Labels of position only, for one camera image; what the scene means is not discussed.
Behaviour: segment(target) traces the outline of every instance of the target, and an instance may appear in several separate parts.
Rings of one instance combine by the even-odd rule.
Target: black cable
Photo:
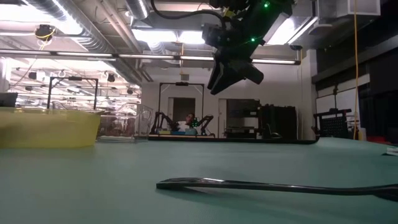
[[[186,17],[195,16],[195,15],[199,15],[199,14],[209,14],[209,15],[216,16],[221,21],[221,28],[223,30],[226,30],[226,25],[225,25],[225,21],[224,21],[223,16],[218,14],[215,11],[204,9],[204,10],[200,10],[200,11],[189,12],[189,13],[186,13],[186,14],[181,15],[181,16],[166,16],[166,15],[160,13],[157,10],[157,8],[155,6],[155,0],[150,0],[150,4],[152,6],[152,9],[155,11],[155,13],[158,14],[160,17],[164,18],[164,19],[183,19],[183,18],[186,18]]]

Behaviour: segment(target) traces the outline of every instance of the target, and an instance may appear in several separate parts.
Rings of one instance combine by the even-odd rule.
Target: person
[[[186,117],[185,117],[185,121],[179,121],[178,123],[178,131],[185,131],[187,128],[191,128],[191,124],[193,122],[193,120],[195,119],[195,114],[194,113],[189,113]]]

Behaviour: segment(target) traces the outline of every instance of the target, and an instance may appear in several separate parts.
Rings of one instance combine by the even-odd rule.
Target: white wall
[[[184,73],[190,74],[190,83],[205,84],[205,105],[204,115],[212,114],[215,118],[209,124],[208,128],[212,133],[218,132],[218,103],[219,99],[259,99],[261,104],[273,104],[276,106],[296,106],[303,111],[305,116],[305,138],[312,138],[310,127],[312,123],[313,106],[312,103],[312,84],[311,74],[314,72],[313,65],[310,61],[303,61],[303,97],[301,96],[301,77],[299,74],[299,66],[291,65],[256,65],[256,67],[264,73],[264,80],[257,85],[249,80],[240,81],[235,85],[227,88],[221,93],[213,96],[206,88],[211,71],[202,68],[184,68]],[[179,69],[169,68],[167,70],[149,69],[151,77],[157,81],[154,83],[144,83],[142,86],[142,104],[149,106],[155,110],[158,107],[159,82],[178,82]],[[196,115],[201,116],[201,95],[191,86],[173,86],[170,85],[161,97],[160,110],[167,112],[167,102],[170,97],[187,97],[196,98]]]
[[[298,94],[300,95],[300,103],[298,103],[300,124],[298,134],[302,139],[315,139],[315,134],[311,127],[315,126],[313,115],[317,112],[315,106],[317,91],[315,85],[312,84],[312,77],[317,73],[317,51],[308,50],[301,66],[297,68],[297,85],[300,92]]]
[[[7,59],[0,59],[0,93],[5,93],[9,89],[11,68],[7,66]]]
[[[245,82],[241,81],[225,91],[219,93],[216,96],[210,94],[205,84],[205,105],[203,108],[204,116],[212,114],[214,116],[213,121],[208,125],[208,129],[212,133],[217,133],[218,131],[218,100],[220,98],[230,98],[230,99],[246,99],[244,94]],[[202,117],[201,114],[201,94],[192,86],[175,86],[170,85],[161,95],[160,110],[166,113],[168,111],[168,100],[170,97],[186,97],[195,98],[195,115],[197,117]],[[159,83],[145,83],[142,85],[142,98],[141,103],[149,106],[150,108],[158,109],[158,98],[159,98]]]

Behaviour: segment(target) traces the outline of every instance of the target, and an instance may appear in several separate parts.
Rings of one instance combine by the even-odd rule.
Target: yellow cable
[[[356,22],[357,0],[354,0],[354,37],[355,37],[355,109],[354,109],[354,140],[356,139],[356,113],[358,106],[358,77],[359,77],[359,63],[358,63],[358,31]]]
[[[43,49],[44,49],[44,47],[45,47],[45,45],[46,45],[46,43],[47,43],[48,40],[49,40],[49,37],[47,37],[47,38],[45,39],[44,44],[40,46],[40,49],[39,49],[39,50],[43,50]],[[35,60],[32,62],[32,65],[29,66],[29,68],[27,69],[27,71],[25,72],[25,74],[14,84],[14,86],[18,85],[18,83],[19,83],[20,81],[22,81],[22,80],[25,78],[25,76],[28,74],[28,72],[30,72],[30,69],[33,67],[33,65],[36,63],[36,61],[37,61],[37,55],[36,55],[36,57],[35,57]]]
[[[44,35],[44,36],[37,36],[37,35],[36,35],[36,37],[37,37],[37,38],[40,38],[40,39],[41,39],[41,38],[49,38],[51,35],[54,34],[55,30],[56,30],[56,29],[54,29],[54,30],[51,32],[51,34],[47,34],[47,35]]]

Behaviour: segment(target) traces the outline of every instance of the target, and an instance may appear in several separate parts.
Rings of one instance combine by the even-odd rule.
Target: fluorescent light
[[[26,54],[26,55],[50,55],[50,52],[39,50],[0,50],[0,54]]]
[[[296,62],[292,60],[253,59],[252,63],[272,63],[272,64],[282,64],[282,65],[293,65]]]
[[[107,61],[107,62],[115,62],[116,58],[87,58],[87,60],[96,60],[96,61]]]
[[[36,96],[38,98],[43,98],[43,97],[48,97],[48,94],[36,94],[36,93],[18,93],[18,97],[20,96]],[[94,96],[85,96],[85,95],[64,95],[64,94],[51,94],[52,98],[56,97],[74,97],[74,98],[79,98],[79,99],[84,99],[84,100],[93,100]],[[97,96],[97,100],[107,100],[106,97],[108,97],[111,100],[131,100],[131,99],[138,99],[134,95],[126,95],[126,96]]]
[[[203,60],[203,61],[213,61],[213,57],[201,57],[201,56],[181,56],[181,60]]]
[[[93,93],[90,93],[89,91],[86,91],[86,90],[80,90],[80,92],[83,92],[83,93],[89,94],[90,96],[94,96],[94,94],[93,94]]]
[[[0,35],[8,35],[8,36],[29,36],[35,35],[33,32],[1,32]]]
[[[44,14],[30,5],[2,4],[0,7],[0,21],[50,22],[51,20],[53,20],[52,16]]]
[[[79,57],[112,57],[112,54],[84,53],[84,52],[57,52],[60,56],[79,56]]]
[[[287,43],[292,44],[295,42],[305,31],[307,31],[316,21],[318,21],[318,17],[314,17],[303,29],[301,29],[296,35],[294,35]]]
[[[64,82],[64,81],[60,81],[59,84],[64,85],[64,86],[70,86],[68,83],[66,83],[66,82]]]
[[[121,54],[119,55],[121,58],[140,58],[140,59],[162,59],[162,60],[173,60],[174,56],[172,55],[129,55],[129,54]]]
[[[133,29],[132,33],[137,40],[145,42],[176,42],[177,36],[171,30],[139,30]]]
[[[295,34],[294,21],[291,18],[286,19],[276,30],[267,44],[282,45],[286,44]]]
[[[205,40],[201,37],[201,31],[183,31],[178,38],[184,44],[204,44]]]

